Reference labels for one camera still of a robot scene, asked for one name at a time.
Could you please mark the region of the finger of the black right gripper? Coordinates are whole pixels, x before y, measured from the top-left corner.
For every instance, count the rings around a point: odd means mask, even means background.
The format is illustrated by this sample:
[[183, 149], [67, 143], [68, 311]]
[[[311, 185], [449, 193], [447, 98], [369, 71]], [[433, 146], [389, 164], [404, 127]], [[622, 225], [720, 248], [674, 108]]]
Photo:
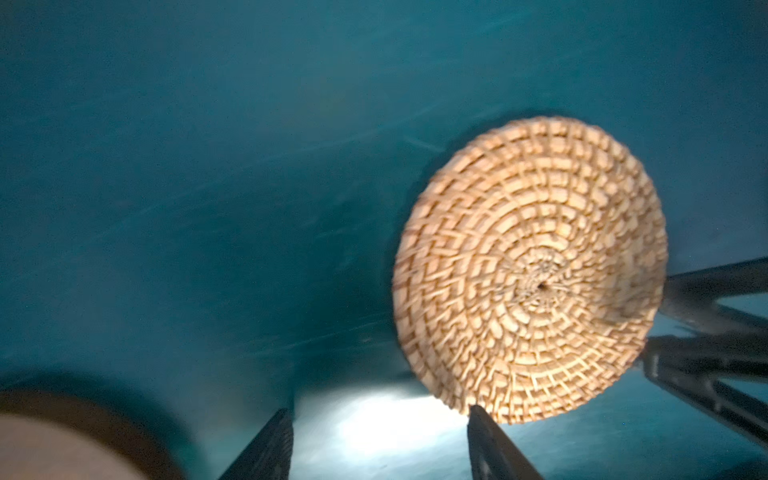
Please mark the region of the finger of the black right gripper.
[[767, 448], [767, 402], [732, 381], [767, 383], [767, 336], [651, 337], [645, 378], [730, 430]]
[[659, 312], [696, 333], [765, 335], [767, 319], [718, 303], [767, 291], [765, 257], [669, 276]]

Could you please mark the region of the brown wooden coaster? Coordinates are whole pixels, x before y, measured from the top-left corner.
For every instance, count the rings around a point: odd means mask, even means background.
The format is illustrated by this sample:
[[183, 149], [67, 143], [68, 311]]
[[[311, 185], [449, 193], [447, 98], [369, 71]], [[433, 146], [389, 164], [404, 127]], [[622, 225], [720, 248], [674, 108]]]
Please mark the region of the brown wooden coaster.
[[40, 390], [1, 393], [3, 479], [184, 479], [149, 430], [93, 401]]

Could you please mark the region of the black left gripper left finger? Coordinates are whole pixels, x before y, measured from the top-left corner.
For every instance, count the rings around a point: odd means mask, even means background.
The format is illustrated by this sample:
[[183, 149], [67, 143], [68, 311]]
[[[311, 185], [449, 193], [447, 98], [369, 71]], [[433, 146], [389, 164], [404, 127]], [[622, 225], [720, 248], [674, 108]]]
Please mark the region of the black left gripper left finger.
[[288, 480], [293, 444], [291, 413], [279, 409], [219, 480]]

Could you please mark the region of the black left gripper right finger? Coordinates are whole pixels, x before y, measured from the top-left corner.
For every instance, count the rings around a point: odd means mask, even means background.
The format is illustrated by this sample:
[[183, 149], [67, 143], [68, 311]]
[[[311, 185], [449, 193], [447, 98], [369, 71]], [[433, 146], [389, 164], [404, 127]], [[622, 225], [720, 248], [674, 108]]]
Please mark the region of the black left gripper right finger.
[[470, 407], [467, 439], [473, 480], [543, 480], [527, 457], [479, 405]]

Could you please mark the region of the round woven rattan coaster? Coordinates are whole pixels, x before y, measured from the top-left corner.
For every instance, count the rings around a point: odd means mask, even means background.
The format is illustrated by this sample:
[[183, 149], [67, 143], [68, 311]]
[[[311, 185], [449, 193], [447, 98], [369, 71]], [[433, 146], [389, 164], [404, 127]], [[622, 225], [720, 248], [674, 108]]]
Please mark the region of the round woven rattan coaster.
[[453, 411], [515, 425], [576, 410], [640, 357], [668, 235], [643, 164], [599, 127], [515, 120], [438, 169], [405, 223], [400, 348]]

